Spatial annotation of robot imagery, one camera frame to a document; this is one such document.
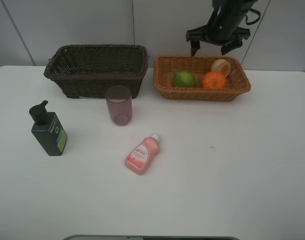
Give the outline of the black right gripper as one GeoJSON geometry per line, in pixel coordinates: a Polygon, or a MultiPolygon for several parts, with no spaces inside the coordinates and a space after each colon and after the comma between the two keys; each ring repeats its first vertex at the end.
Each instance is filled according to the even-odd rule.
{"type": "Polygon", "coordinates": [[[249,0],[214,0],[213,12],[206,25],[188,30],[186,41],[190,42],[190,56],[201,48],[200,42],[221,47],[221,55],[241,48],[243,39],[251,36],[248,28],[239,27],[251,9],[249,0]]]}

